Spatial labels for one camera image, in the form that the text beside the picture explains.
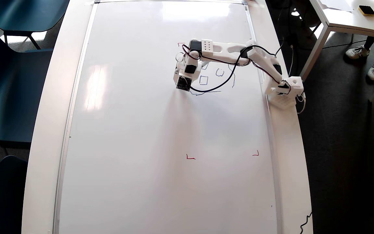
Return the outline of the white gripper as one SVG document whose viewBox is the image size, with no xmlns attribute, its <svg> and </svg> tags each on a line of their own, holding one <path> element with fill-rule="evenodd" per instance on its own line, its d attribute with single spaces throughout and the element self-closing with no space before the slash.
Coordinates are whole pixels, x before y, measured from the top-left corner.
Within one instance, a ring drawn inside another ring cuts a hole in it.
<svg viewBox="0 0 374 234">
<path fill-rule="evenodd" d="M 199 77 L 203 62 L 199 59 L 199 52 L 191 52 L 190 54 L 179 52 L 176 55 L 176 68 L 173 80 L 178 81 L 180 76 L 187 77 L 192 81 L 196 81 Z"/>
</svg>

